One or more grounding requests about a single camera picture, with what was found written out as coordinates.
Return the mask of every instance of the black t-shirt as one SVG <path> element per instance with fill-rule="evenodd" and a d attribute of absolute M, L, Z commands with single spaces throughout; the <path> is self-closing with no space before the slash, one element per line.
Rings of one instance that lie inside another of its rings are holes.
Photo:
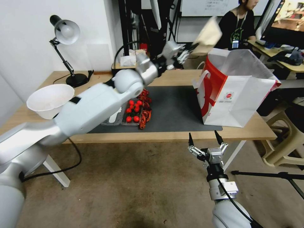
<path fill-rule="evenodd" d="M 231 11 L 222 17 L 221 21 L 219 22 L 219 27 L 221 28 L 223 34 L 218 43 L 215 45 L 215 48 L 231 49 L 232 41 L 234 40 L 239 41 L 239 48 L 242 48 L 248 37 L 255 35 L 254 16 L 252 10 L 247 12 L 245 21 L 244 19 L 239 19 L 238 24 L 237 21 L 238 18 Z"/>

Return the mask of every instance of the plastic tray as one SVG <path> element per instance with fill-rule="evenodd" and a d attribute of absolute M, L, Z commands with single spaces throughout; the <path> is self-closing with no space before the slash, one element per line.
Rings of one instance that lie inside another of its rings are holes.
<path fill-rule="evenodd" d="M 123 119 L 123 115 L 126 111 L 126 106 L 127 106 L 127 103 L 124 103 L 122 106 L 121 106 L 121 112 L 119 112 L 116 116 L 116 119 L 113 123 L 110 123 L 109 120 L 111 117 L 107 118 L 105 121 L 103 121 L 101 123 L 101 125 L 104 125 L 104 126 L 117 126 L 121 123 L 122 119 Z"/>
<path fill-rule="evenodd" d="M 139 101 L 139 99 L 131 99 L 132 101 L 134 101 L 134 103 L 136 104 L 137 101 Z M 126 126 L 137 126 L 139 124 L 134 122 L 133 120 L 130 122 L 130 123 L 127 123 L 126 122 L 126 118 L 128 116 L 128 113 L 126 113 L 126 110 L 127 108 L 129 108 L 130 105 L 129 105 L 129 101 L 126 103 L 126 107 L 125 107 L 125 110 L 124 110 L 124 113 L 123 113 L 123 119 L 121 120 L 121 124 L 122 125 L 126 125 Z M 140 109 L 139 109 L 139 112 L 138 112 L 138 117 L 140 118 L 142 116 L 142 112 L 143 112 L 143 106 L 140 106 Z"/>

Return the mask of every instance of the lamp base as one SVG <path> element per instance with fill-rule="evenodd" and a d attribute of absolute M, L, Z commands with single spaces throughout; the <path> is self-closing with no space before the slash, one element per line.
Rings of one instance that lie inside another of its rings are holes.
<path fill-rule="evenodd" d="M 66 79 L 66 83 L 70 85 L 71 87 L 79 87 L 84 85 L 89 81 L 88 77 L 84 74 L 75 74 L 75 77 L 69 76 Z"/>

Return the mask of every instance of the whiteboard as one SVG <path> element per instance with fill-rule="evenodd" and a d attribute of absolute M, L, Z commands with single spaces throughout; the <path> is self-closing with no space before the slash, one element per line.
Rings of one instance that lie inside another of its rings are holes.
<path fill-rule="evenodd" d="M 261 16 L 268 0 L 261 0 L 253 9 L 255 16 Z M 224 16 L 238 6 L 238 0 L 182 0 L 182 16 Z"/>

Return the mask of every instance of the robotic hand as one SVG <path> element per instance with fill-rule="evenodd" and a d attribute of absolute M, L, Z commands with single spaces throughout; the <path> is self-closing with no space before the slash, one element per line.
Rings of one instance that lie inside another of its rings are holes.
<path fill-rule="evenodd" d="M 155 60 L 137 55 L 136 71 L 119 71 L 112 79 L 115 88 L 98 83 L 67 102 L 52 120 L 23 123 L 0 136 L 0 221 L 1 227 L 15 227 L 25 200 L 23 177 L 46 159 L 45 146 L 57 145 L 70 136 L 84 134 L 137 97 L 143 88 L 167 69 L 181 66 L 197 46 L 166 43 Z"/>
<path fill-rule="evenodd" d="M 189 152 L 198 160 L 203 161 L 207 167 L 207 182 L 209 183 L 209 194 L 215 201 L 212 223 L 216 228 L 250 228 L 252 225 L 261 227 L 255 220 L 250 218 L 249 213 L 238 202 L 233 201 L 238 193 L 234 181 L 228 181 L 224 173 L 223 153 L 228 144 L 223 142 L 222 137 L 215 131 L 219 143 L 217 148 L 198 149 L 194 146 L 191 133 L 189 133 Z"/>

